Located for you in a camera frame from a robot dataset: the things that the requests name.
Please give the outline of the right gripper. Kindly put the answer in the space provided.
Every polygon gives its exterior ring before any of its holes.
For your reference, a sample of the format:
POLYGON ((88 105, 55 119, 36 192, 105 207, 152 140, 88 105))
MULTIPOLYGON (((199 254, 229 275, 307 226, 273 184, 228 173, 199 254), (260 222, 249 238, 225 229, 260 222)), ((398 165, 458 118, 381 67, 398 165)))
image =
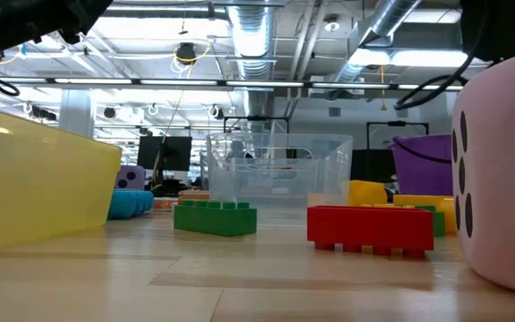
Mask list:
POLYGON ((463 52, 483 61, 515 56, 515 0, 460 0, 463 52))

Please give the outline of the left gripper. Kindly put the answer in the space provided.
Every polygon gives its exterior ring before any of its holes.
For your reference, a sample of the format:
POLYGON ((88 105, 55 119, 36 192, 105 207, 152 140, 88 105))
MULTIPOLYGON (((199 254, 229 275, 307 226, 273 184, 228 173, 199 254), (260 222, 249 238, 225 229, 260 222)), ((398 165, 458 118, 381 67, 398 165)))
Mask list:
POLYGON ((0 53, 58 32, 68 44, 80 41, 113 0, 0 0, 0 53))

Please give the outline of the pink foam dice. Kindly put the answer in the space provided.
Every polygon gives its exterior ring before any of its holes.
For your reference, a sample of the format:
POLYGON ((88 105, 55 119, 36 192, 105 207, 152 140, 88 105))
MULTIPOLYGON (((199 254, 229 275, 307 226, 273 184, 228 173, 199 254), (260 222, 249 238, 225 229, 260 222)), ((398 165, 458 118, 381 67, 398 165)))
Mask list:
POLYGON ((515 57, 482 71, 458 94, 452 181, 466 262, 515 290, 515 57))

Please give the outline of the purple foam dice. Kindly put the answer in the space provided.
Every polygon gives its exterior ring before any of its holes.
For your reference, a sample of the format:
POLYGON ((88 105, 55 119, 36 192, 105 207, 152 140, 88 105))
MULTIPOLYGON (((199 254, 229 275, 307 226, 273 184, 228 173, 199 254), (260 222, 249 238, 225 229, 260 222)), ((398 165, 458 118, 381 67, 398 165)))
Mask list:
POLYGON ((116 189, 141 190, 145 188, 145 170, 140 165, 122 165, 115 180, 116 189))

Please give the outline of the red brick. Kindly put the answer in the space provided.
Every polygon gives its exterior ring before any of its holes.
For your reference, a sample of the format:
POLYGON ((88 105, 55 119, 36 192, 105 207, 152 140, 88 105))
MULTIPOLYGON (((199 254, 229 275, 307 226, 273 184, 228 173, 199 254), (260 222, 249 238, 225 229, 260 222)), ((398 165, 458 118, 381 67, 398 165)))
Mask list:
POLYGON ((376 255, 396 249, 423 258, 434 249, 434 219, 418 208, 315 206, 307 210, 307 240, 318 250, 340 244, 345 252, 370 247, 376 255))

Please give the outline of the yellow translucent bin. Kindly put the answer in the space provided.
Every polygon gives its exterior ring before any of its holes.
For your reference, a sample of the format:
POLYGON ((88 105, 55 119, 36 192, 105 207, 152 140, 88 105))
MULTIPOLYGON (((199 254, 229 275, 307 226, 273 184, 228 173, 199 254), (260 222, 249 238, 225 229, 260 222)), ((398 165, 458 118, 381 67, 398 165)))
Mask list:
POLYGON ((0 248, 105 224, 122 151, 0 113, 0 248))

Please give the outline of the purple plastic bucket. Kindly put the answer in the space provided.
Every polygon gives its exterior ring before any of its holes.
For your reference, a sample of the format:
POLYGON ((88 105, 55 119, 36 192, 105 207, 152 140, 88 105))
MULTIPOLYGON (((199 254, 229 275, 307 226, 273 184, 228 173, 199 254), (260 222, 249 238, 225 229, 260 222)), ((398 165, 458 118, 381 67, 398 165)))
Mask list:
POLYGON ((388 148, 393 153, 400 194, 453 194, 450 135, 394 137, 388 148))

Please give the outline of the black computer monitor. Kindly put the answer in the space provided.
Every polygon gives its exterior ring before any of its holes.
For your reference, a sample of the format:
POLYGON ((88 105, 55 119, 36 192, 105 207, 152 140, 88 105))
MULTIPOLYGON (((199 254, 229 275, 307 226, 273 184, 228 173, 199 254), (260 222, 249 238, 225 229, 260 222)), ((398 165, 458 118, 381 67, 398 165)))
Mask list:
POLYGON ((187 172, 191 147, 192 137, 144 136, 139 140, 137 165, 154 170, 158 159, 159 169, 187 172))
POLYGON ((396 169, 392 151, 388 149, 356 149, 352 151, 350 178, 368 182, 393 182, 396 169))

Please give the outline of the small green brick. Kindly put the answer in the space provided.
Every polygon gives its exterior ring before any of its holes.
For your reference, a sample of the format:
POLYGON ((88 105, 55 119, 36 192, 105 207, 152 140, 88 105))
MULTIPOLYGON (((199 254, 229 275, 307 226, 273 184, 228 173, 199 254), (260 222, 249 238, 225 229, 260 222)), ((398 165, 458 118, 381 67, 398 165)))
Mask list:
POLYGON ((436 207, 432 206, 432 205, 416 206, 416 208, 427 210, 432 213, 434 237, 444 237, 445 236, 444 212, 438 211, 436 209, 436 207))

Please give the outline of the large blue toy block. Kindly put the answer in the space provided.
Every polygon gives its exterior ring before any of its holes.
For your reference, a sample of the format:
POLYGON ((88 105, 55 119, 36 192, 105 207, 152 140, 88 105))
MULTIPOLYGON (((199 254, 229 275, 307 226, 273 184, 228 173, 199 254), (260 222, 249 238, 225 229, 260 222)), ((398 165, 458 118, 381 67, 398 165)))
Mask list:
POLYGON ((144 215, 154 206, 151 191, 115 189, 111 198, 107 219, 130 219, 144 215))

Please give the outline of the long light bar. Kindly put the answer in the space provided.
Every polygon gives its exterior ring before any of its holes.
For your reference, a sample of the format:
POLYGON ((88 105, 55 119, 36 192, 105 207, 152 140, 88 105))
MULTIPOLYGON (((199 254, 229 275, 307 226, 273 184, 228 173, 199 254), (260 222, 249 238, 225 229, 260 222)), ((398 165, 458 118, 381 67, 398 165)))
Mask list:
POLYGON ((338 83, 317 81, 287 80, 196 80, 196 79, 107 79, 107 78, 35 78, 35 77, 1 77, 0 81, 24 86, 46 85, 89 85, 89 86, 154 86, 154 87, 221 87, 242 89, 383 89, 413 90, 415 84, 399 83, 338 83))

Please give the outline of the clear plastic bin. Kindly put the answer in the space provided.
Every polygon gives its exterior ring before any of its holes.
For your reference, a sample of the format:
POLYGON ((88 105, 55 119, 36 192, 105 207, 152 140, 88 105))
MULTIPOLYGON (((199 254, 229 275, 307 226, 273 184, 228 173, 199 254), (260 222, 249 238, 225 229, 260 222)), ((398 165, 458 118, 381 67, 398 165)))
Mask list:
POLYGON ((206 151, 200 163, 215 199, 302 199, 325 191, 324 166, 304 148, 206 151))

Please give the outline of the small brown box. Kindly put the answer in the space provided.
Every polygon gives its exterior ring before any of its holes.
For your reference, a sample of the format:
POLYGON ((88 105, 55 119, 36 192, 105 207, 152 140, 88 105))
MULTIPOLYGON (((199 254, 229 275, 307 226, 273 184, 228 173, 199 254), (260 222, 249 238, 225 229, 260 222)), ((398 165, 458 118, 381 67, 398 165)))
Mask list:
POLYGON ((194 199, 209 200, 210 194, 208 191, 181 191, 178 196, 178 203, 181 204, 184 200, 194 199))

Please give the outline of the small clear plastic container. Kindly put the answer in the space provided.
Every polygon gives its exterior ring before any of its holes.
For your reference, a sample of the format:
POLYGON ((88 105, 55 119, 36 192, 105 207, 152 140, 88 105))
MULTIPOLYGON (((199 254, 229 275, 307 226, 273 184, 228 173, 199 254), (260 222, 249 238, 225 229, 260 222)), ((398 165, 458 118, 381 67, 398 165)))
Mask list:
POLYGON ((348 202, 353 138, 341 134, 217 133, 207 137, 212 199, 255 208, 348 202))

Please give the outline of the silver air duct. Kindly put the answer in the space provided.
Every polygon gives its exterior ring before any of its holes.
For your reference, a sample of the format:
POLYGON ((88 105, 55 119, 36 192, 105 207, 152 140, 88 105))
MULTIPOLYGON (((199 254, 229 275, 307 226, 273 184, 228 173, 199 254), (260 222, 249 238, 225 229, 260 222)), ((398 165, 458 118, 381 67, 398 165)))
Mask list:
POLYGON ((422 0, 379 0, 374 13, 355 23, 347 41, 349 57, 331 78, 331 82, 351 83, 370 65, 363 56, 370 53, 362 47, 378 39, 392 43, 394 32, 401 26, 422 0))
MULTIPOLYGON (((232 42, 237 57, 239 77, 243 81, 270 81, 274 9, 267 6, 230 6, 227 12, 232 23, 232 42)), ((246 90, 242 95, 247 117, 272 117, 274 92, 269 89, 246 90)))

